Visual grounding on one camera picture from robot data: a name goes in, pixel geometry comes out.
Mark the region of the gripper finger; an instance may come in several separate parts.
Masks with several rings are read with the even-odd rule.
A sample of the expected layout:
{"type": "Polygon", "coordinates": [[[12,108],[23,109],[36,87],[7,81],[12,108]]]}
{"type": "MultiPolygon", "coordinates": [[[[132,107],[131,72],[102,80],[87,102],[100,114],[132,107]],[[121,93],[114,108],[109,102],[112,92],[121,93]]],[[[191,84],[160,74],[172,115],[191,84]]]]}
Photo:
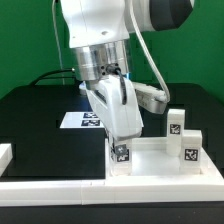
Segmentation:
{"type": "Polygon", "coordinates": [[[117,156],[123,156],[127,154],[128,148],[126,144],[120,144],[114,147],[114,151],[117,156]]]}

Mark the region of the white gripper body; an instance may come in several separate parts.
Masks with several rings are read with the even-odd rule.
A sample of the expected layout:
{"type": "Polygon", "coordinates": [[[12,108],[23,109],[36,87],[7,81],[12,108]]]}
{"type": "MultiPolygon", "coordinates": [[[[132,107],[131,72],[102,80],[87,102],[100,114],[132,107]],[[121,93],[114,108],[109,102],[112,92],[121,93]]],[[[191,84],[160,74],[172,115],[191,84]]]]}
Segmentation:
{"type": "Polygon", "coordinates": [[[127,102],[122,103],[120,79],[107,75],[101,80],[86,81],[86,93],[93,112],[115,140],[127,140],[141,135],[143,122],[139,107],[162,114],[166,94],[153,86],[124,79],[127,102]]]}

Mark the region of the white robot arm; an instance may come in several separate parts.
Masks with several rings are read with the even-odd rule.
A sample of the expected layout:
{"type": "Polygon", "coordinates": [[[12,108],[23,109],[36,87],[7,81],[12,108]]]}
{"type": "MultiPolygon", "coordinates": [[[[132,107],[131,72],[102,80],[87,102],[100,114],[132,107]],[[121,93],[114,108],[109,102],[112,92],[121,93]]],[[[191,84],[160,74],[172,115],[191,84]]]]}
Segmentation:
{"type": "Polygon", "coordinates": [[[161,114],[170,93],[141,35],[179,28],[195,0],[61,0],[69,46],[78,62],[92,110],[102,121],[112,152],[128,154],[128,142],[141,135],[141,107],[161,114]],[[161,87],[128,80],[127,41],[137,35],[161,87]]]}

